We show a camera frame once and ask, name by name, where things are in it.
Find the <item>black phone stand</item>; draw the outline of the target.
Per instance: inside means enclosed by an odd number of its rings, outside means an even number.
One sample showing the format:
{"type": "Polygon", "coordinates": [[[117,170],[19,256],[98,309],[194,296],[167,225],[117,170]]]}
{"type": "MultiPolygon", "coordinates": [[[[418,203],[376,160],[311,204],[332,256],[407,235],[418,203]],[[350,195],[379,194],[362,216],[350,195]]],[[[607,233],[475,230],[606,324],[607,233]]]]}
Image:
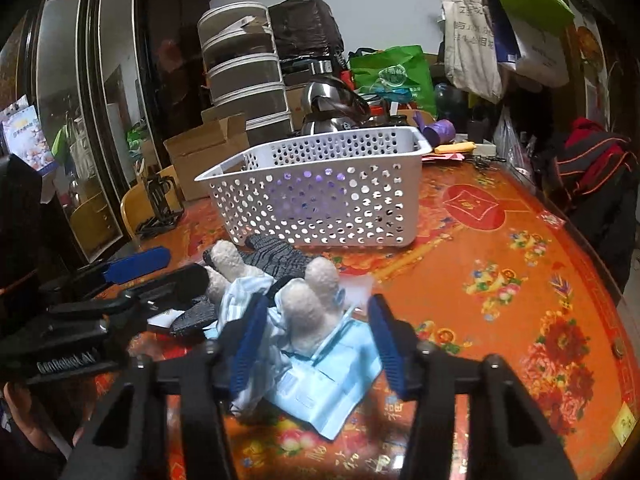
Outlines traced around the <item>black phone stand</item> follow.
{"type": "Polygon", "coordinates": [[[175,229],[184,213],[180,197],[177,197],[177,209],[172,209],[166,198],[169,192],[178,191],[177,183],[173,177],[154,174],[146,180],[144,187],[153,215],[148,220],[141,222],[134,231],[142,240],[175,229]]]}

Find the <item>grey white drawer tower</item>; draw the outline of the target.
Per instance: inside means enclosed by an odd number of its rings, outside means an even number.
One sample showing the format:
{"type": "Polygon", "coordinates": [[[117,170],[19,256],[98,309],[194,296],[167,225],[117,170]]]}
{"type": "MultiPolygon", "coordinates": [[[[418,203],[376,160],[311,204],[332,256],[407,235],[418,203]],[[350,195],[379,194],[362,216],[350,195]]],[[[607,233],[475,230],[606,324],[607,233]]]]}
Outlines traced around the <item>grey white drawer tower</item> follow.
{"type": "Polygon", "coordinates": [[[212,106],[205,120],[241,114],[250,145],[293,135],[293,119],[268,8],[241,1],[207,10],[198,20],[212,106]]]}

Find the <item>dark grey striped gloves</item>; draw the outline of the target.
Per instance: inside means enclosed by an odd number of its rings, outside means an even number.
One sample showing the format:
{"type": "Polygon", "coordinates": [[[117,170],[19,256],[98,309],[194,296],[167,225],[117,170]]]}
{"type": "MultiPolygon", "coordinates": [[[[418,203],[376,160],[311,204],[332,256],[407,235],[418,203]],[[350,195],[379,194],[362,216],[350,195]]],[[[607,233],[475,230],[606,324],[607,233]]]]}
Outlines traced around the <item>dark grey striped gloves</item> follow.
{"type": "Polygon", "coordinates": [[[276,236],[251,235],[247,246],[248,252],[228,240],[218,240],[204,250],[198,265],[208,274],[206,292],[171,323],[171,336],[192,336],[217,321],[224,294],[238,278],[303,278],[312,260],[276,236]]]}

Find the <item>green shopping bag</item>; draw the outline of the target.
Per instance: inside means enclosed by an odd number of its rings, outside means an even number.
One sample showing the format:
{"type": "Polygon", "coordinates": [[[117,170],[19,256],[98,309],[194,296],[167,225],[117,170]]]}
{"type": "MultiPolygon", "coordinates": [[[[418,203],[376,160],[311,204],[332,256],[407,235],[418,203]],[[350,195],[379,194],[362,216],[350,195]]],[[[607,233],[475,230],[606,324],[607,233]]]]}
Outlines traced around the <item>green shopping bag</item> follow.
{"type": "Polygon", "coordinates": [[[377,94],[401,104],[413,103],[419,110],[437,114],[430,66],[420,46],[375,52],[359,49],[349,57],[349,68],[360,93],[377,94]]]}

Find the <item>light blue mask packet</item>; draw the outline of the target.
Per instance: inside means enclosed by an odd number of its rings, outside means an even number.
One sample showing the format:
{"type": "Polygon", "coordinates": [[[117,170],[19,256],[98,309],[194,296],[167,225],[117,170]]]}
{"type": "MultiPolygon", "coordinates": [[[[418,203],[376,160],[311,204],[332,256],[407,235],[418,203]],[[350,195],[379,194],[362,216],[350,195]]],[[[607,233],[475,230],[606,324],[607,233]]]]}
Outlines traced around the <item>light blue mask packet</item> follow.
{"type": "Polygon", "coordinates": [[[286,414],[333,440],[382,372],[366,322],[348,318],[315,359],[290,357],[292,367],[266,394],[286,414]]]}

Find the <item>red floral tablecloth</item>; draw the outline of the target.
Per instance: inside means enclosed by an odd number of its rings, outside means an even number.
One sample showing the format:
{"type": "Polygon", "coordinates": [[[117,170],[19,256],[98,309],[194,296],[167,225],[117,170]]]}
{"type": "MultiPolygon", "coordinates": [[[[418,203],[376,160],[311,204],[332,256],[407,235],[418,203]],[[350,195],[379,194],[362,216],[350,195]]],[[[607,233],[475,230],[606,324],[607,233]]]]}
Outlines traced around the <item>red floral tablecloth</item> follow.
{"type": "MultiPolygon", "coordinates": [[[[603,479],[622,446],[612,426],[639,421],[639,365],[608,275],[529,189],[501,169],[425,165],[418,235],[404,249],[329,249],[338,270],[375,278],[420,339],[469,359],[503,356],[539,402],[578,474],[603,479]]],[[[171,250],[168,270],[227,237],[209,200],[141,243],[171,250]]],[[[397,478],[414,404],[382,374],[333,441],[266,405],[227,419],[240,479],[397,478]]]]}

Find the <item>black bag atop drawers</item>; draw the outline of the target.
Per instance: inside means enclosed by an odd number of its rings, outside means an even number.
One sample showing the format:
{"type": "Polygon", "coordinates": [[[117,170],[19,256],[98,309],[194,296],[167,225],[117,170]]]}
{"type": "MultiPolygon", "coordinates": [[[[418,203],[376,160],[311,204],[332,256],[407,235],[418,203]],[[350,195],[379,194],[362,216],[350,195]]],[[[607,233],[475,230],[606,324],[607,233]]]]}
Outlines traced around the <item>black bag atop drawers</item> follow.
{"type": "Polygon", "coordinates": [[[284,0],[268,12],[280,58],[343,54],[342,34],[323,0],[284,0]]]}

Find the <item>white blue hanging bag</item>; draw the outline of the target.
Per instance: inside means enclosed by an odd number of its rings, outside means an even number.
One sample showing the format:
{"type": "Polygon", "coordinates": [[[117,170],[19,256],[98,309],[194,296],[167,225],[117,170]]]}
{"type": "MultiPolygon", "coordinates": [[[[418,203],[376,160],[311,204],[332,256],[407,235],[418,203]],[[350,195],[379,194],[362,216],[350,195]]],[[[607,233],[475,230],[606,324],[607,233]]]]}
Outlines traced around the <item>white blue hanging bag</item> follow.
{"type": "Polygon", "coordinates": [[[497,60],[507,70],[549,88],[570,82],[561,40],[509,13],[496,26],[497,60]]]}

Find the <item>beige canvas tote bag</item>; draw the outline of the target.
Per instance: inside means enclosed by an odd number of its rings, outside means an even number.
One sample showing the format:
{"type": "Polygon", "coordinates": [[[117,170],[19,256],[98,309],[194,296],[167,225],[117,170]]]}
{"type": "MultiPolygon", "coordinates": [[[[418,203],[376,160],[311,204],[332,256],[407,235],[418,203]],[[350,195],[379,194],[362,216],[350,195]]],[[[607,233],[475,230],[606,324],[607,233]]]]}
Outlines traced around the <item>beige canvas tote bag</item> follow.
{"type": "Polygon", "coordinates": [[[495,36],[483,0],[442,0],[444,65],[458,89],[497,104],[503,97],[495,36]]]}

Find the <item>stainless steel kettle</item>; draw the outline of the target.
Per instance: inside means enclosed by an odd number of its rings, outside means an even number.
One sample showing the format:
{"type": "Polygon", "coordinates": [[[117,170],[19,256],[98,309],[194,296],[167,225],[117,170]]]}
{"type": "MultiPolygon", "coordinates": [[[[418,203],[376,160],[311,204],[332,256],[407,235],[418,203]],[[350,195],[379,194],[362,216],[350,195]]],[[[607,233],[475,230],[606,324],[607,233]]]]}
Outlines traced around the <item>stainless steel kettle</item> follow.
{"type": "Polygon", "coordinates": [[[328,75],[309,79],[300,105],[304,112],[302,136],[359,129],[371,115],[365,99],[341,79],[328,75]]]}

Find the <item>brown cardboard box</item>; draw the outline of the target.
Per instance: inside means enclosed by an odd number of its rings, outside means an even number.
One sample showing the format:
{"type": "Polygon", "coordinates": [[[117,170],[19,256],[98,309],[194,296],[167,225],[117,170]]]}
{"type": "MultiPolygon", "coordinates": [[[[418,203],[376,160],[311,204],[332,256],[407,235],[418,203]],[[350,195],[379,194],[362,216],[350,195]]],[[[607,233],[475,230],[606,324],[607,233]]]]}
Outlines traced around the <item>brown cardboard box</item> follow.
{"type": "Polygon", "coordinates": [[[195,178],[250,147],[245,117],[239,114],[204,122],[166,140],[164,147],[176,170],[184,198],[188,202],[199,200],[208,192],[195,178]]]}

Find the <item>white perforated plastic basket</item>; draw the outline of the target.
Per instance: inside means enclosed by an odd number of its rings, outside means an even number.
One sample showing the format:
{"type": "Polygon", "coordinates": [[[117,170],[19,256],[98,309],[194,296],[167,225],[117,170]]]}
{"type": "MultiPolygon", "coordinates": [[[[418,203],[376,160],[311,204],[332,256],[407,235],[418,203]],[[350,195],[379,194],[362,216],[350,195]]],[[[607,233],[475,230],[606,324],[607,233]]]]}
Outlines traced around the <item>white perforated plastic basket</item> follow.
{"type": "Polygon", "coordinates": [[[417,128],[298,136],[235,154],[196,177],[232,242],[405,247],[416,239],[424,156],[417,128]]]}

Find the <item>purple plastic cup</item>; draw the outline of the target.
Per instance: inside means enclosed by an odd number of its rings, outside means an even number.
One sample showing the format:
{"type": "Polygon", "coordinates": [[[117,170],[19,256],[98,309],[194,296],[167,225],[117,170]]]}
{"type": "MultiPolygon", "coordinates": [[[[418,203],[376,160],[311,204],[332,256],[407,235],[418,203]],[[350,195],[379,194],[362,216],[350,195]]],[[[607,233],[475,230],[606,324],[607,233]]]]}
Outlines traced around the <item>purple plastic cup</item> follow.
{"type": "Polygon", "coordinates": [[[454,142],[456,129],[448,119],[436,120],[436,122],[428,124],[420,110],[416,110],[413,114],[413,120],[432,148],[454,142]]]}

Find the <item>purple sanitary pad package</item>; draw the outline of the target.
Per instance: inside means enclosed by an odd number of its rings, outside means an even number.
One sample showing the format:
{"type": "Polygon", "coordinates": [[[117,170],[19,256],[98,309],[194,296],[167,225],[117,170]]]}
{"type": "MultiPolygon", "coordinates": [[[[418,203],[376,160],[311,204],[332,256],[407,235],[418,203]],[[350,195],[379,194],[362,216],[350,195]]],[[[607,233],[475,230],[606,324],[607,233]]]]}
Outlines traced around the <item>purple sanitary pad package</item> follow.
{"type": "Polygon", "coordinates": [[[330,220],[349,213],[346,174],[331,168],[268,174],[265,192],[268,211],[278,220],[330,220]]]}

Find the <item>light blue fuzzy socks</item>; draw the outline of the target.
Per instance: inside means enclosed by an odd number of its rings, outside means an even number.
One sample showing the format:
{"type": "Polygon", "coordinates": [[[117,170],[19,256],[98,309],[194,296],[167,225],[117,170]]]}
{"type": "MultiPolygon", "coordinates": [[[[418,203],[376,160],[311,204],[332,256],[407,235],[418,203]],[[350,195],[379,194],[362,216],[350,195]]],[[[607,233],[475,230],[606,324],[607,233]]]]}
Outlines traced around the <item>light blue fuzzy socks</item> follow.
{"type": "Polygon", "coordinates": [[[218,320],[205,327],[208,338],[242,318],[253,296],[267,301],[267,319],[247,385],[233,397],[230,411],[245,416],[292,367],[290,357],[311,358],[345,315],[344,289],[334,263],[312,258],[303,278],[238,278],[222,300],[218,320]]]}

